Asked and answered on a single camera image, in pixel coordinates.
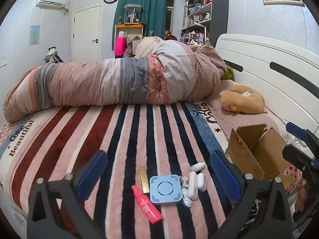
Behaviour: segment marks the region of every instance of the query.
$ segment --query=striped blanket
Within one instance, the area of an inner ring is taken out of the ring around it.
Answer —
[[[108,164],[84,206],[107,238],[206,239],[231,211],[210,166],[210,152],[226,147],[203,102],[54,107],[0,128],[0,189],[28,213],[37,178],[62,179],[102,149]],[[207,191],[191,208],[158,206],[163,221],[149,223],[131,190],[133,184],[141,188],[139,167],[146,166],[149,178],[188,175],[190,165],[204,161]]]

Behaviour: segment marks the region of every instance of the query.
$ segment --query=red bottle cap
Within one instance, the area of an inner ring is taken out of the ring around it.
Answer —
[[[134,192],[134,196],[137,198],[138,196],[141,196],[143,195],[143,192],[136,186],[136,185],[133,185],[132,186],[132,190]]]

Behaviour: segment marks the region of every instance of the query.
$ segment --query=white door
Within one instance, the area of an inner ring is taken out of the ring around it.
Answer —
[[[99,40],[101,5],[74,13],[73,62],[100,60]]]

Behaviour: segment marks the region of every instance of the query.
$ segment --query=bookshelf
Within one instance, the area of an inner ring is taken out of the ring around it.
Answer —
[[[181,42],[188,44],[189,36],[185,34],[197,33],[191,36],[196,43],[208,39],[215,46],[218,37],[227,32],[227,20],[228,0],[188,0],[184,9]]]

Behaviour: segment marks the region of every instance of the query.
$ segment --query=poster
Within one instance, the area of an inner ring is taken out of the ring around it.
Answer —
[[[30,46],[39,44],[40,25],[32,25],[30,28]]]

